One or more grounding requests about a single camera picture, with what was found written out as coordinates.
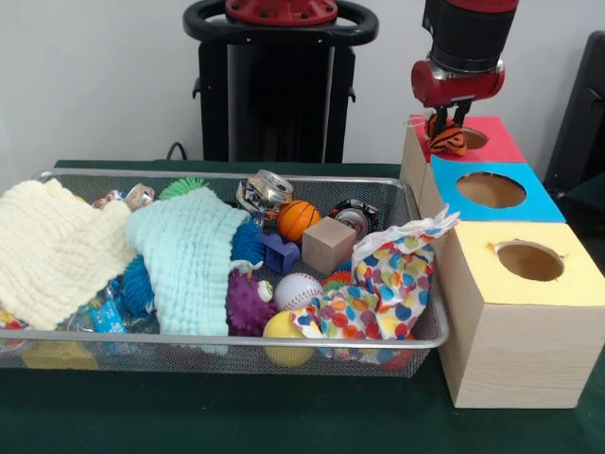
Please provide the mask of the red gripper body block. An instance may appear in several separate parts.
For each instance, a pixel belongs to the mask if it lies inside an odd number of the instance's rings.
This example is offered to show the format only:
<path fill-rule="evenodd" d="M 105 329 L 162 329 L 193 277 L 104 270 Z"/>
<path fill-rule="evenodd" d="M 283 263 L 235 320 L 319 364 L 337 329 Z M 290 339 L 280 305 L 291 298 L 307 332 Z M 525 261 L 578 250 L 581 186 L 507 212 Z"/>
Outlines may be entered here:
<path fill-rule="evenodd" d="M 462 74 L 444 70 L 432 60 L 417 61 L 411 70 L 413 95 L 425 108 L 449 107 L 460 101 L 494 97 L 505 80 L 505 66 L 499 60 L 489 72 Z"/>

